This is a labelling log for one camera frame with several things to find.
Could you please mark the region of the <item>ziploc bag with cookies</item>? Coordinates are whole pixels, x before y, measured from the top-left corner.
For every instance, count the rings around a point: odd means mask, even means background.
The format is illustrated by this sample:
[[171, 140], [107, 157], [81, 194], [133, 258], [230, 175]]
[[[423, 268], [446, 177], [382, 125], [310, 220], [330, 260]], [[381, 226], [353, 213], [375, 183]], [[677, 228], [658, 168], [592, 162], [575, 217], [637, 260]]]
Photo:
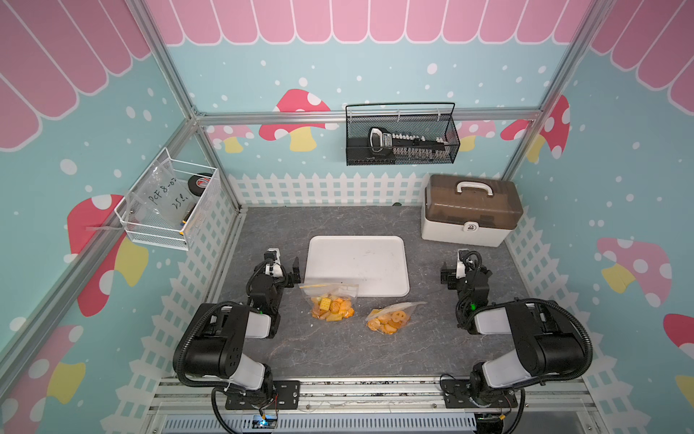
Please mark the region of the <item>ziploc bag with cookies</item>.
[[354, 300], [359, 294], [358, 285], [325, 283], [302, 285], [300, 289], [315, 319], [340, 322], [355, 315]]

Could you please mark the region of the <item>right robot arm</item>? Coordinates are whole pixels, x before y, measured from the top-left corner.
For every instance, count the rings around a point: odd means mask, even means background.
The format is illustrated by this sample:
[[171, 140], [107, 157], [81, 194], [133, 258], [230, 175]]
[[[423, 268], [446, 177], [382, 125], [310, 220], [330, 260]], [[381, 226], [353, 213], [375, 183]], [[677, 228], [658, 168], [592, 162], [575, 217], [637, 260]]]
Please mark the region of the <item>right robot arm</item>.
[[441, 283], [457, 293], [457, 326], [474, 336], [510, 336], [513, 350], [477, 363], [467, 380], [443, 380], [442, 389], [482, 408], [510, 403], [533, 385], [575, 380], [589, 369], [589, 333], [567, 309], [542, 298], [489, 301], [493, 275], [478, 251], [460, 250], [455, 266], [443, 265]]

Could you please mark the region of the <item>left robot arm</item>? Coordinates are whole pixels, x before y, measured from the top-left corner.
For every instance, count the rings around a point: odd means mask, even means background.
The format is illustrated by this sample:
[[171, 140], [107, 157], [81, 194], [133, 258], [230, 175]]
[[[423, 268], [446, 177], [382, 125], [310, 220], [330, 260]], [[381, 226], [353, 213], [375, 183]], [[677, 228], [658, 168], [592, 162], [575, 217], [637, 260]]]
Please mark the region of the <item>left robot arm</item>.
[[245, 304], [203, 303], [183, 334], [173, 369], [183, 385], [222, 392], [232, 403], [265, 409], [278, 400], [271, 368], [243, 352], [246, 341], [272, 339], [278, 332], [284, 289], [302, 282], [300, 261], [288, 271], [277, 249], [264, 253], [246, 283]]

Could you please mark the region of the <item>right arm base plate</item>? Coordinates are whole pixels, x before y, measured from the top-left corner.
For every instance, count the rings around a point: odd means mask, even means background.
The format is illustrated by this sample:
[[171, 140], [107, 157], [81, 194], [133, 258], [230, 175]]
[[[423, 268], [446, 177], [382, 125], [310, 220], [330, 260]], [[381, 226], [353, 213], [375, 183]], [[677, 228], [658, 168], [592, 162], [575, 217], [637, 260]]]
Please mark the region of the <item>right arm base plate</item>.
[[518, 400], [513, 392], [492, 392], [486, 397], [473, 397], [470, 381], [442, 376], [439, 387], [447, 409], [497, 409], [511, 410], [518, 407]]

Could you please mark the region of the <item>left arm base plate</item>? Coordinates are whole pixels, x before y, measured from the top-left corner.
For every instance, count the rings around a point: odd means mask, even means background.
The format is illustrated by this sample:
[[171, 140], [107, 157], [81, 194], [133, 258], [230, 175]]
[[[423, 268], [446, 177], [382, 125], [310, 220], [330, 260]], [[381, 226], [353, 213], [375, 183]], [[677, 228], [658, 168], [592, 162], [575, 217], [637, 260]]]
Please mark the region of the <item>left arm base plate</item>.
[[272, 386], [264, 384], [256, 391], [245, 395], [233, 392], [226, 398], [226, 410], [296, 410], [300, 394], [300, 381], [274, 381]]

